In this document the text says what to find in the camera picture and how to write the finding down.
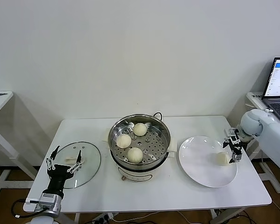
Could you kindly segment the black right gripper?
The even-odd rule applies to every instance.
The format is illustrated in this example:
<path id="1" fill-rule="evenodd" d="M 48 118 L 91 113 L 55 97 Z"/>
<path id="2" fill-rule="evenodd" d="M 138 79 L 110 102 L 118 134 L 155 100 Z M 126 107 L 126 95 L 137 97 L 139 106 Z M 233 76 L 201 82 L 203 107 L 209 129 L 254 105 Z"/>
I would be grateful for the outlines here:
<path id="1" fill-rule="evenodd" d="M 239 162 L 242 158 L 242 142 L 240 139 L 234 137 L 230 137 L 229 139 L 225 138 L 223 141 L 223 148 L 227 147 L 228 145 L 230 145 L 232 150 L 230 164 Z"/>

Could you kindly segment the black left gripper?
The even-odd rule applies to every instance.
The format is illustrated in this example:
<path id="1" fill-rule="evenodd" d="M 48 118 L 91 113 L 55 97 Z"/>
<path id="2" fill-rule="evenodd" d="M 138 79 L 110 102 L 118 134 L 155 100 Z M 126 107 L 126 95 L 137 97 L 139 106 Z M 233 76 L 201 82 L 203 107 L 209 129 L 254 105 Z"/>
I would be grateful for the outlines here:
<path id="1" fill-rule="evenodd" d="M 50 177 L 48 189 L 63 191 L 65 181 L 72 178 L 73 173 L 75 173 L 82 167 L 82 156 L 81 150 L 79 150 L 77 160 L 73 166 L 59 164 L 54 165 L 54 160 L 59 148 L 60 146 L 57 146 L 56 149 L 51 153 L 50 157 L 46 158 L 47 174 Z"/>

